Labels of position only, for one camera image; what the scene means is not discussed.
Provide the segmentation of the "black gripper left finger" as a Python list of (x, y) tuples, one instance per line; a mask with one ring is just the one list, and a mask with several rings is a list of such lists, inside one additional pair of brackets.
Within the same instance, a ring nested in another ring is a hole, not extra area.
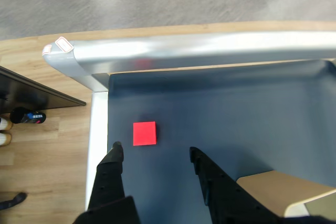
[(87, 211), (74, 223), (140, 223), (131, 196), (125, 196), (122, 182), (123, 148), (119, 141), (98, 164)]

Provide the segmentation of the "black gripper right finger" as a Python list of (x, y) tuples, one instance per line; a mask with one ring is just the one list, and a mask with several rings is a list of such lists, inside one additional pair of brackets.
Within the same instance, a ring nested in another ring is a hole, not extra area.
[(190, 148), (190, 160), (212, 223), (282, 223), (200, 149)]

